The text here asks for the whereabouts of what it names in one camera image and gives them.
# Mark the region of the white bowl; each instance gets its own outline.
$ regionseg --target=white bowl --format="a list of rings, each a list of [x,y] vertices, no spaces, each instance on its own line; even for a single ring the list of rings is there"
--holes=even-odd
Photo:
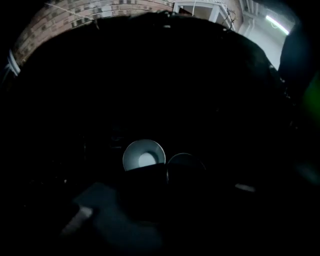
[[[151,139],[140,139],[132,142],[126,148],[122,157],[125,171],[165,163],[166,155],[163,148]]]

